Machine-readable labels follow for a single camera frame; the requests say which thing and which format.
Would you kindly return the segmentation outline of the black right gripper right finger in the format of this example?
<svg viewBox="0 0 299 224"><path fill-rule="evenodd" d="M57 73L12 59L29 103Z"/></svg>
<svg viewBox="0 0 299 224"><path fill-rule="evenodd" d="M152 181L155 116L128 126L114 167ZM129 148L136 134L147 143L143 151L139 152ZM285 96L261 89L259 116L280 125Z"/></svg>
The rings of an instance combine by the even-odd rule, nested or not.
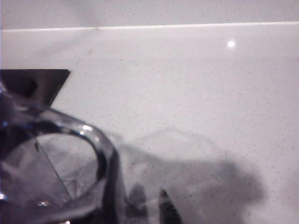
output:
<svg viewBox="0 0 299 224"><path fill-rule="evenodd" d="M182 224L182 218L175 208L166 190L159 194L159 222L161 224Z"/></svg>

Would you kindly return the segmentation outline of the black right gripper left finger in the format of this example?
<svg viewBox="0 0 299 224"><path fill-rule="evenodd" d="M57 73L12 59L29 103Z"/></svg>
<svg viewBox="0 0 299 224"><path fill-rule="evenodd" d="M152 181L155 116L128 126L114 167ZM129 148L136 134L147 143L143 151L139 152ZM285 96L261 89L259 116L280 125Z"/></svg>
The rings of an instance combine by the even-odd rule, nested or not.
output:
<svg viewBox="0 0 299 224"><path fill-rule="evenodd" d="M101 216L105 224L126 222L128 200L123 180L120 156L112 143L104 147L101 159L101 180L104 181Z"/></svg>

